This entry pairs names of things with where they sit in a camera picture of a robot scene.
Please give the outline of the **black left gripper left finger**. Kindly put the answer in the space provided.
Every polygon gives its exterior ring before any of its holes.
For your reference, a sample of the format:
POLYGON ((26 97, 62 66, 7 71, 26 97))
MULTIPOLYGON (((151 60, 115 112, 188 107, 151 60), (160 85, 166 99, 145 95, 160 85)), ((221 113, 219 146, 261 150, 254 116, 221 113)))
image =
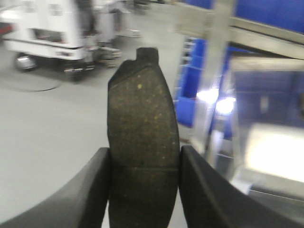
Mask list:
POLYGON ((100 148, 67 184, 2 228, 99 228, 110 186, 110 150, 100 148))

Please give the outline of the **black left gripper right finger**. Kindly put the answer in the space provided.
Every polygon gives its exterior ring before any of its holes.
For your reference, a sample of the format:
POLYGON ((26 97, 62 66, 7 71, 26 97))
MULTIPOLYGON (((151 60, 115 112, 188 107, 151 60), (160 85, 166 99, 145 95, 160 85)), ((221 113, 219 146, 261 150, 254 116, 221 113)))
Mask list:
POLYGON ((191 146, 180 152, 179 192, 189 228, 301 228, 224 179, 191 146))

